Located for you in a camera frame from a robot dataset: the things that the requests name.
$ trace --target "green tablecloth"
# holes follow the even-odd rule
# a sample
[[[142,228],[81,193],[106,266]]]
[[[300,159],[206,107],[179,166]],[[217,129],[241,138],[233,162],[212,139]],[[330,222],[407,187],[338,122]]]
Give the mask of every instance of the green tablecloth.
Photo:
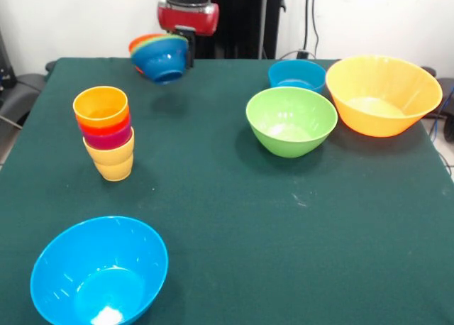
[[[277,158],[245,119],[269,65],[196,61],[158,87],[126,59],[59,61],[0,172],[1,323],[41,324],[28,288],[41,250],[118,214],[169,250],[139,324],[452,324],[454,189],[421,125],[376,139],[339,121],[314,152]],[[96,85],[129,97],[135,164],[123,182],[100,177],[72,113]]]

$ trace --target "white wall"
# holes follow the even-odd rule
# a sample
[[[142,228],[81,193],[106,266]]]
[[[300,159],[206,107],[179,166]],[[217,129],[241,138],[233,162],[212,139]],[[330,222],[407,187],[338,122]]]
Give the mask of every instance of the white wall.
[[[127,57],[159,32],[158,0],[0,0],[0,29],[17,74],[59,57]]]
[[[304,0],[286,0],[277,56],[300,48]],[[453,0],[316,0],[319,57],[402,57],[454,76]],[[0,29],[17,73],[62,56],[127,57],[138,35],[160,31],[157,0],[0,0]],[[314,47],[314,34],[309,49]]]
[[[304,42],[304,0],[285,0],[277,57]],[[454,77],[453,0],[316,0],[318,57],[374,53],[429,65]],[[310,30],[308,49],[314,49]]]

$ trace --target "stacked cups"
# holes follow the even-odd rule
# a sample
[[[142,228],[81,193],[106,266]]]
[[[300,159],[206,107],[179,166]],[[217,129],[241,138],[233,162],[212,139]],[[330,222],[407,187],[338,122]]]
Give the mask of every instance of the stacked cups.
[[[133,167],[134,129],[128,97],[115,87],[92,87],[72,105],[83,141],[104,179],[121,181]]]

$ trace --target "red cup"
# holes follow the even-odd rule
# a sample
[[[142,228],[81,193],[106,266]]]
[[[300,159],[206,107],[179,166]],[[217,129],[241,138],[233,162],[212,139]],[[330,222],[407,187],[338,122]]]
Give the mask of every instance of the red cup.
[[[132,135],[131,124],[129,123],[126,127],[122,128],[120,131],[111,133],[110,135],[96,136],[82,131],[85,141],[92,148],[98,150],[112,150],[119,148],[120,146],[126,144]]]
[[[89,135],[92,136],[108,136],[111,135],[112,133],[117,133],[120,130],[123,130],[127,125],[131,126],[131,115],[128,114],[126,118],[124,118],[124,120],[122,120],[120,123],[106,128],[93,128],[91,126],[86,126],[82,123],[78,124],[83,134],[88,133]]]

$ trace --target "red robot part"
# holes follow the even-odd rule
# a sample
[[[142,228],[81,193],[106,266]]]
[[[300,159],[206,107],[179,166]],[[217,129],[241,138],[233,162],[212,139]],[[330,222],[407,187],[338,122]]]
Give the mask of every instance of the red robot part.
[[[161,28],[166,31],[186,30],[197,35],[211,36],[218,27],[219,6],[209,4],[202,9],[185,9],[160,4],[157,8],[157,18]]]

